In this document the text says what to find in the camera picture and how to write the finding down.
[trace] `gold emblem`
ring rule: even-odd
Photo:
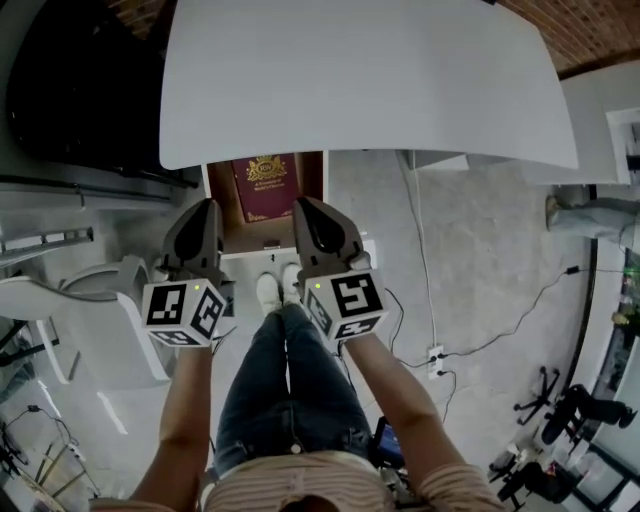
[[[249,181],[270,180],[286,174],[287,171],[284,169],[280,156],[265,155],[256,157],[255,162],[253,160],[249,161],[249,168],[247,169],[247,179]]]
[[[267,220],[269,217],[266,215],[254,215],[251,212],[247,212],[247,217],[249,218],[249,222],[256,222],[259,220]]]

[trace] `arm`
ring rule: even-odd
[[[160,420],[160,446],[131,499],[169,507],[195,508],[209,453],[211,351],[180,351]]]
[[[414,489],[439,467],[465,463],[427,391],[375,334],[347,341],[346,347],[398,436]]]

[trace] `red passport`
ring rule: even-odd
[[[233,161],[233,173],[247,222],[291,215],[300,195],[293,153]]]

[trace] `blue jeans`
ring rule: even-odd
[[[269,314],[222,410],[214,460],[218,475],[248,460],[298,448],[368,458],[370,439],[355,392],[302,308],[290,304]]]

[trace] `wall socket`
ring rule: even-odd
[[[427,364],[427,373],[429,374],[429,380],[435,380],[439,377],[438,372],[441,372],[444,368],[444,359],[441,358],[444,353],[442,345],[436,345],[429,350],[429,360],[434,357],[436,360]]]

